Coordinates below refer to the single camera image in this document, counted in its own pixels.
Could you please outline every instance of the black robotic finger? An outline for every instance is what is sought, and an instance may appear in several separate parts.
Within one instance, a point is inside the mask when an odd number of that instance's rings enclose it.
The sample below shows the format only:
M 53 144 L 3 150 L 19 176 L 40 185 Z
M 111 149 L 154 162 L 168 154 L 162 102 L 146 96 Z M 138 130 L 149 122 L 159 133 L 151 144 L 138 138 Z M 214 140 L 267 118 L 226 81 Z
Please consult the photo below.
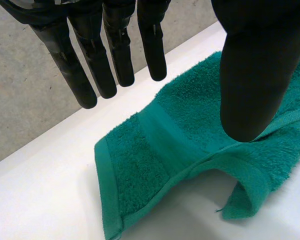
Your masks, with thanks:
M 117 86 L 100 37 L 102 0 L 95 1 L 92 7 L 88 13 L 72 13 L 69 20 L 101 96 L 109 99 L 116 95 Z
M 31 25 L 45 44 L 78 103 L 85 109 L 97 104 L 97 96 L 71 45 L 67 19 L 60 18 L 49 25 Z
M 260 17 L 246 26 L 227 22 L 227 9 L 217 11 L 230 33 L 220 62 L 220 118 L 231 138 L 249 142 L 272 121 L 300 60 L 300 6 L 277 19 L 256 11 Z
M 167 76 L 161 22 L 171 0 L 138 0 L 137 16 L 145 59 L 153 80 Z
M 135 81 L 131 62 L 130 38 L 127 26 L 135 11 L 135 3 L 113 6 L 103 4 L 103 22 L 112 61 L 119 84 L 131 86 Z

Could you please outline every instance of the green towel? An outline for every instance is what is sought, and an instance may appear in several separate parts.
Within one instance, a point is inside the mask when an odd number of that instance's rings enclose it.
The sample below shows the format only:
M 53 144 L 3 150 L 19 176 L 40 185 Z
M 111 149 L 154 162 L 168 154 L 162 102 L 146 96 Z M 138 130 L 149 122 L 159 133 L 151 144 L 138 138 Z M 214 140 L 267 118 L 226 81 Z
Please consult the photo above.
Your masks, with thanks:
M 217 52 L 167 84 L 95 145 L 105 238 L 116 240 L 180 181 L 218 169 L 238 180 L 224 219 L 254 216 L 300 159 L 300 63 L 282 105 L 256 140 L 220 122 Z

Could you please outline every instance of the gray wall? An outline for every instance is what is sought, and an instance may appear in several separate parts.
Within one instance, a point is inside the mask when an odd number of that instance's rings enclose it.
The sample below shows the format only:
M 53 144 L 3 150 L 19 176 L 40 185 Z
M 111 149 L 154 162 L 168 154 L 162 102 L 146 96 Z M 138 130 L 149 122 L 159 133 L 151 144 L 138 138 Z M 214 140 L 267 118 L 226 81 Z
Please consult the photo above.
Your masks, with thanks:
M 165 52 L 216 21 L 210 0 L 172 0 L 162 23 Z M 128 32 L 137 72 L 146 61 L 135 15 Z M 92 79 L 72 30 L 71 39 Z M 0 6 L 0 161 L 79 109 L 43 43 Z

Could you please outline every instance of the terry cloth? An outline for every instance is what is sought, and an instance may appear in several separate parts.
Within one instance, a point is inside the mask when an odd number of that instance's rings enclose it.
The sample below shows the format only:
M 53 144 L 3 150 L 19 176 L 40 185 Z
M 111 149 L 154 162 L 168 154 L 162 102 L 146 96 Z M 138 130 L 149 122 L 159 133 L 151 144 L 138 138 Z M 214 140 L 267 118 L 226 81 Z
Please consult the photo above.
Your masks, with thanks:
M 240 143 L 221 126 L 220 57 L 178 76 L 95 145 L 107 240 L 119 239 L 180 181 L 211 169 L 238 180 L 223 218 L 252 217 L 300 160 L 300 63 L 271 124 Z

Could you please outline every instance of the white table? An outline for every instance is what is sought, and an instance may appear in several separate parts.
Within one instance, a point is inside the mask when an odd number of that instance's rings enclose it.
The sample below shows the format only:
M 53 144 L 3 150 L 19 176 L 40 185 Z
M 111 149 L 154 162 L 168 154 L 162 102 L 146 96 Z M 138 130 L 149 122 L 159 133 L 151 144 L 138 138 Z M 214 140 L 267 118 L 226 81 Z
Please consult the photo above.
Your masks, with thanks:
M 95 143 L 168 81 L 221 50 L 225 36 L 213 24 L 166 55 L 166 80 L 154 82 L 145 68 L 134 86 L 119 87 L 115 98 L 79 110 L 1 161 L 0 240 L 103 240 Z M 300 164 L 257 216 L 226 222 L 215 210 L 235 184 L 218 171 L 181 183 L 122 239 L 300 240 Z

